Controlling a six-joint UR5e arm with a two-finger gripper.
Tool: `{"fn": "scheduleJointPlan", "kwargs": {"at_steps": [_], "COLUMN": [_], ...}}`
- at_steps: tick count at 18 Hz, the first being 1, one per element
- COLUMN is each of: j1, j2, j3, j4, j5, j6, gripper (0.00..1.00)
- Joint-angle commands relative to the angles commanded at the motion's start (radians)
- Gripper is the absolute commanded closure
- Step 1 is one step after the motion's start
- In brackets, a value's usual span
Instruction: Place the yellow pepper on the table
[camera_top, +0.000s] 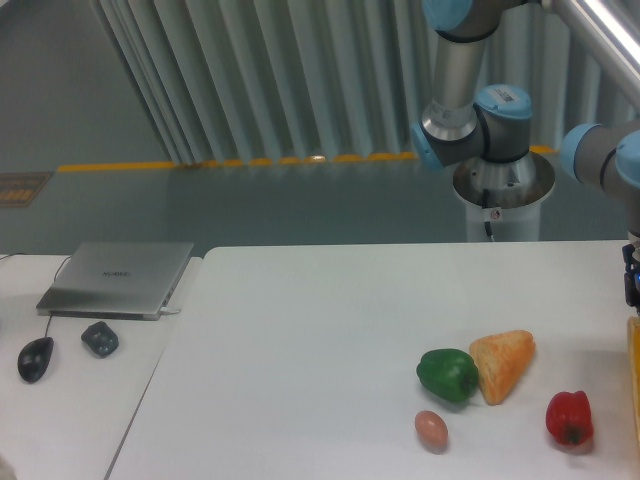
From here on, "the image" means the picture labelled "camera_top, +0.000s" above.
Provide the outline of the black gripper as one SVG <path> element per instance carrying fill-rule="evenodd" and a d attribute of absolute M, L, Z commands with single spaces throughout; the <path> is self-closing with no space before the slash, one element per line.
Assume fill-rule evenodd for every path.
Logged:
<path fill-rule="evenodd" d="M 625 263 L 624 288 L 626 303 L 639 312 L 639 248 L 627 244 L 622 248 Z"/>

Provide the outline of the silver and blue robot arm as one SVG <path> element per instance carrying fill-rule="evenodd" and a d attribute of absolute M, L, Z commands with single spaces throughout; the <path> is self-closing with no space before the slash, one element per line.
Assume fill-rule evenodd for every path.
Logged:
<path fill-rule="evenodd" d="M 422 162 L 454 165 L 454 189 L 485 218 L 482 239 L 494 233 L 493 211 L 536 204 L 554 185 L 552 166 L 530 153 L 532 102 L 515 86 L 477 90 L 486 40 L 516 1 L 425 1 L 423 12 L 439 36 L 432 99 L 411 126 Z M 639 104 L 639 28 L 618 1 L 544 1 L 611 74 L 633 106 Z M 608 128 L 581 124 L 560 149 L 564 171 L 620 201 L 627 215 L 626 302 L 639 306 L 639 123 Z"/>

